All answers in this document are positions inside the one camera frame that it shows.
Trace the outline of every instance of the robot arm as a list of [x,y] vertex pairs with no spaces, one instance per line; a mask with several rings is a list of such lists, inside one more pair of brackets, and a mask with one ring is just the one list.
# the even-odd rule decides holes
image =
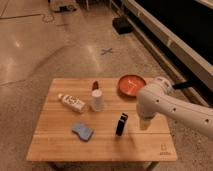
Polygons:
[[168,96],[172,89],[167,79],[157,77],[139,91],[137,113],[142,127],[147,129],[144,125],[148,126],[147,122],[159,112],[213,140],[213,109]]

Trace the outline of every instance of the concrete floor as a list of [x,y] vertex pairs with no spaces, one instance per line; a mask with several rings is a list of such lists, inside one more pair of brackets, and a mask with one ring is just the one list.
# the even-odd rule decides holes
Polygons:
[[[23,18],[10,18],[32,15]],[[168,78],[133,34],[119,36],[116,16],[101,3],[91,11],[51,14],[45,0],[0,0],[0,171],[50,171],[25,161],[45,96],[55,77]],[[102,49],[113,53],[101,55]],[[185,99],[182,93],[174,96]],[[213,143],[169,120],[178,161],[155,170],[213,170]],[[74,163],[66,170],[139,170],[141,163]]]

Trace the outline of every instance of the blue sponge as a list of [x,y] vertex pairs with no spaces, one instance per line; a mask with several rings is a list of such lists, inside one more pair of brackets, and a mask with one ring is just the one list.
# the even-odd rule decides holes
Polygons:
[[88,128],[84,123],[77,122],[72,128],[72,132],[78,134],[79,138],[83,141],[89,141],[94,130]]

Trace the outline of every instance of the orange bowl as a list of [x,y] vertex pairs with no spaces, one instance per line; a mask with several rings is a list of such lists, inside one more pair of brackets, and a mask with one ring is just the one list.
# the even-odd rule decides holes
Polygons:
[[124,75],[118,81],[118,90],[123,95],[136,97],[138,91],[146,85],[146,81],[137,75]]

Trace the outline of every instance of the white cup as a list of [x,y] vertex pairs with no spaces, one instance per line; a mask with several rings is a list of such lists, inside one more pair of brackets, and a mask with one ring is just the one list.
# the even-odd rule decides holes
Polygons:
[[91,108],[95,112],[100,112],[104,108],[104,100],[100,89],[92,91]]

